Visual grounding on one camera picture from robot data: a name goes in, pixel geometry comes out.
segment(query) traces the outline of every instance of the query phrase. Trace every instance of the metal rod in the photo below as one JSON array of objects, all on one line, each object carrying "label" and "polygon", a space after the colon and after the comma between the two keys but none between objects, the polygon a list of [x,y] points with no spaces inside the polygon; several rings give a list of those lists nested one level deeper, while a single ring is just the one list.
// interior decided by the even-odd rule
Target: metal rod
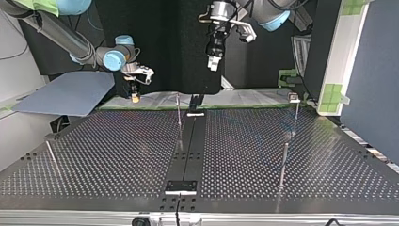
[{"label": "metal rod", "polygon": [[296,135],[296,125],[297,125],[297,121],[298,121],[298,114],[299,114],[299,105],[300,103],[296,104],[296,112],[295,112],[295,120],[294,120],[294,130],[292,133],[292,137],[293,138]]},{"label": "metal rod", "polygon": [[48,148],[48,150],[50,152],[51,158],[53,159],[53,161],[56,162],[56,156],[54,155],[53,149],[52,149],[51,144],[50,144],[50,142],[48,140],[46,140],[46,144],[47,144],[47,148]]},{"label": "metal rod", "polygon": [[284,176],[285,176],[285,165],[287,163],[287,155],[288,155],[288,143],[284,144],[283,156],[282,156],[282,167],[281,167],[281,175],[279,177],[279,188],[282,189],[284,187]]},{"label": "metal rod", "polygon": [[181,110],[180,110],[180,93],[178,92],[177,93],[177,96],[176,96],[176,106],[177,106],[177,114],[178,114],[178,118],[179,118],[179,127],[180,127],[180,129],[182,129],[182,113],[181,113]]}]

